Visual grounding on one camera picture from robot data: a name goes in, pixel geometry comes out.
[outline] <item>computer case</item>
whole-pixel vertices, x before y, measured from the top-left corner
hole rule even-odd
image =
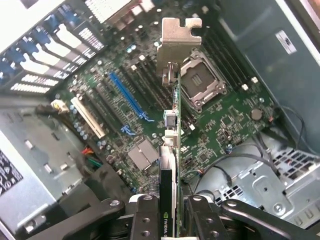
[[[161,0],[153,2],[156,6],[162,4]],[[298,152],[300,155],[293,157],[296,152],[291,152],[292,149],[283,151],[271,141],[276,146],[274,155],[294,161],[303,155],[303,160],[315,161],[313,154],[320,152],[320,42],[319,31],[315,30],[311,17],[297,10],[303,1],[201,2],[204,6],[221,9],[218,23],[256,71],[273,100],[292,107],[303,116],[306,135],[302,136],[302,141],[308,153]],[[29,9],[38,8],[38,4],[44,3],[39,0]],[[57,0],[50,1],[49,5],[30,26],[25,24],[25,29],[17,30],[10,43],[6,40],[0,47],[0,153],[22,176],[19,187],[7,187],[3,195],[0,192],[3,206],[0,230],[7,238],[22,227],[32,231],[35,219],[39,220],[42,213],[82,182],[83,175],[75,159],[81,156],[84,143],[54,118],[37,115],[34,108],[50,104],[47,97],[53,90],[108,45],[108,36],[101,34],[104,27],[84,1]],[[286,121],[290,133],[298,138],[302,127],[299,119],[287,112]],[[258,163],[253,165],[252,161],[244,160],[240,165],[226,161],[222,165],[234,175],[241,171],[251,173],[255,169],[270,186],[280,184],[272,182],[270,169]],[[316,163],[303,180],[294,179],[285,187],[273,189],[281,199],[291,201],[292,208],[275,207],[275,212],[285,209],[285,214],[279,217],[303,228],[320,219],[319,166]],[[217,170],[211,171],[200,188],[220,188],[220,200],[252,199],[255,205],[253,199],[257,197],[262,203],[256,207],[266,208],[268,204],[272,210],[273,205],[263,203],[260,193],[254,191],[257,189],[248,190],[252,183],[252,179],[248,179],[250,176],[246,176],[247,179],[238,176],[236,187],[229,188],[219,181],[215,184],[210,181],[220,175]]]

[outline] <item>metal expansion bracket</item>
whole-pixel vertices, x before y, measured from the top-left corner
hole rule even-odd
[[[201,45],[201,37],[191,34],[191,29],[201,27],[200,18],[186,18],[185,26],[180,26],[178,18],[162,19],[162,44],[157,48],[156,71],[164,86],[178,80],[179,65],[190,55],[192,48]]]

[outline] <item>label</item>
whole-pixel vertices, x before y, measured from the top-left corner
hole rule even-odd
[[[278,33],[275,34],[276,38],[281,43],[282,47],[285,49],[285,51],[291,55],[297,51],[296,47],[293,45],[291,40],[288,38],[285,31],[281,30]]]
[[[20,172],[0,150],[0,197],[22,179]]]

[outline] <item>blue pcie slot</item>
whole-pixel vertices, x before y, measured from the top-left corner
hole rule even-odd
[[[146,113],[141,109],[141,107],[138,105],[136,100],[131,96],[127,88],[122,84],[122,82],[119,80],[117,75],[114,72],[111,72],[109,74],[111,80],[114,82],[114,84],[119,88],[120,92],[123,94],[125,99],[129,102],[129,104],[132,106],[135,113],[139,116],[139,118],[145,119],[147,122],[154,122],[155,120],[149,119]]]

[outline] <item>screw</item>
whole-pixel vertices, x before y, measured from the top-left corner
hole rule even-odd
[[[110,206],[118,206],[120,202],[118,200],[114,200],[110,203]]]
[[[282,203],[277,203],[273,206],[273,211],[275,212],[275,214],[277,215],[283,215],[285,213],[285,208],[282,205]]]

